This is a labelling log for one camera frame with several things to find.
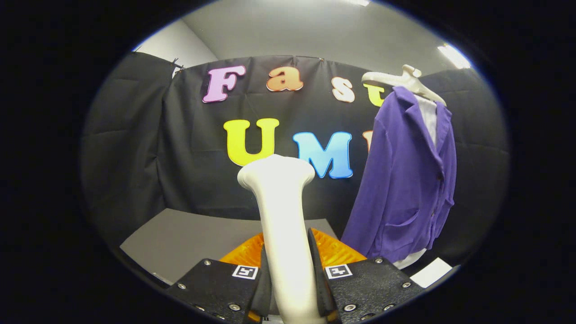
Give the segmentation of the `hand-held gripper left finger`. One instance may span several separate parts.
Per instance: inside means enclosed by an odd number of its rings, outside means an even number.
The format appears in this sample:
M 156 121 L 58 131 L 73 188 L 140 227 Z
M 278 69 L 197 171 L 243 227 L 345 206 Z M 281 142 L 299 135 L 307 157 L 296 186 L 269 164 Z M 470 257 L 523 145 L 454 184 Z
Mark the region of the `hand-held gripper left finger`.
M 272 300 L 265 253 L 263 233 L 256 234 L 220 260 L 202 259 L 166 292 L 227 324 L 261 324 Z

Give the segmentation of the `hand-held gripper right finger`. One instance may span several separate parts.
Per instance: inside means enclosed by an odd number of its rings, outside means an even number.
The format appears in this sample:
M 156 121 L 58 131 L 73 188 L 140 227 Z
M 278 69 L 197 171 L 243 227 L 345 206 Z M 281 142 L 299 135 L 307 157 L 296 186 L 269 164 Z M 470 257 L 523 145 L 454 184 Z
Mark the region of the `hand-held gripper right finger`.
M 365 258 L 336 238 L 308 229 L 319 315 L 329 324 L 357 324 L 386 314 L 424 287 L 382 257 Z

